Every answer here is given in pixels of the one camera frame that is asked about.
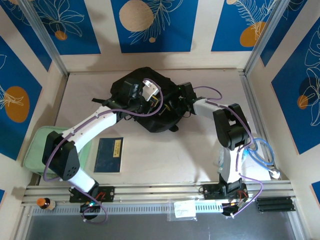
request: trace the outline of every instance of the orange dot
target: orange dot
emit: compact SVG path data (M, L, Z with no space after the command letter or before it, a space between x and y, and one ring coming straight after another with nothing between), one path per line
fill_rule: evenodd
M305 95L301 95L299 98L298 98L298 107L300 109L306 109L308 107L308 98L305 96Z
M30 102L27 92L19 86L12 86L6 92L5 112L16 123L23 123L29 113Z
M240 36L240 44L243 47L255 46L265 25L266 23L264 21L260 21L254 25L248 26Z
M64 40L67 39L67 34L66 34L65 32L63 32L63 31L60 31L60 30L56 31L56 32L54 33L54 35L55 35L55 37L56 37L57 39L59 39L59 40L61 40L61 41L64 41Z

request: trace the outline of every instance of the blue cable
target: blue cable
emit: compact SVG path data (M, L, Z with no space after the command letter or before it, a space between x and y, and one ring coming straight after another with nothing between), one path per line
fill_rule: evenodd
M271 162L268 162L268 161L265 161L264 159L262 159L259 154L258 154L258 144L257 144L257 141L259 142L262 142L264 143L270 153L271 153L271 158L272 158L272 161ZM274 153L274 150L272 149L272 147L270 146L270 144L262 139L262 138L254 138L253 139L253 142L254 142L254 146L255 146L255 149L252 150L250 147L247 147L245 150L247 151L247 153L249 154L249 156L257 163L259 164L261 167L263 167L264 169L267 169L269 171L269 168L267 166L272 166L273 164L275 164L275 153Z

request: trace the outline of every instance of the robotic arm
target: robotic arm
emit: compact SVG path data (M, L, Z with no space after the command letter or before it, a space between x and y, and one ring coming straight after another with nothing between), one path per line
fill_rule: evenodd
M191 83L176 85L169 78L144 67L114 82L111 94L107 100L94 98L93 101L102 106L76 126L62 134L53 131L47 136L42 162L60 179L95 198L99 194L99 184L80 168L78 159L78 153L86 143L128 115L151 133L176 132L179 129L176 124L190 112L214 120L218 140L224 147L219 184L203 186L210 193L205 195L207 199L227 198L245 188L239 170L236 170L236 157L239 148L248 143L248 133L231 112L208 103L204 97L197 97ZM228 107L247 122L238 104Z

